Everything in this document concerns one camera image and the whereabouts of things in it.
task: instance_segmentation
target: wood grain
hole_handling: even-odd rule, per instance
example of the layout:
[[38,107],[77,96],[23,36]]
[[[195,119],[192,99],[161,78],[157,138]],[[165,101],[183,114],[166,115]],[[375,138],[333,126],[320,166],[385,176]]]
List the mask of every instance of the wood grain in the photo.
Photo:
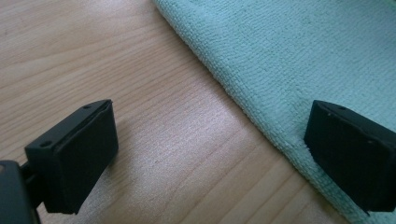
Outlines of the wood grain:
[[120,152],[74,216],[43,223],[345,223],[149,0],[0,2],[0,159],[112,99]]

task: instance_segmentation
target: towel fold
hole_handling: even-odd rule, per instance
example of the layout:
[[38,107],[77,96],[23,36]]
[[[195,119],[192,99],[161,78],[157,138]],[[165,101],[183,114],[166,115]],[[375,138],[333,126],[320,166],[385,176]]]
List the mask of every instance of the towel fold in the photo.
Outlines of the towel fold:
[[245,113],[349,221],[368,217],[313,161],[313,100],[396,131],[396,7],[386,0],[154,0]]

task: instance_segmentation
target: wooden surface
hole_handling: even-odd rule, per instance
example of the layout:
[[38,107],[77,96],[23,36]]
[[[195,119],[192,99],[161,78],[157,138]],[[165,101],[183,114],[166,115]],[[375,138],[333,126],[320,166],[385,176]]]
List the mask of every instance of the wooden surface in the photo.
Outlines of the wooden surface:
[[345,223],[149,0],[0,1],[0,159],[112,99],[120,152],[78,215],[43,223]]

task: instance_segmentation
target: black plastic bracket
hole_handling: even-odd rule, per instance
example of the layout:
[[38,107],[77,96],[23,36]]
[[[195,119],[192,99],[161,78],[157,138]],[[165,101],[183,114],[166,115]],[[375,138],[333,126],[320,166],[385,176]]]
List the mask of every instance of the black plastic bracket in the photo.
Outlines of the black plastic bracket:
[[395,209],[396,133],[344,106],[314,101],[304,140],[363,211]]
[[1,222],[31,223],[12,218],[31,217],[42,202],[50,213],[76,214],[118,148],[111,101],[84,105],[25,148],[22,168],[0,161]]

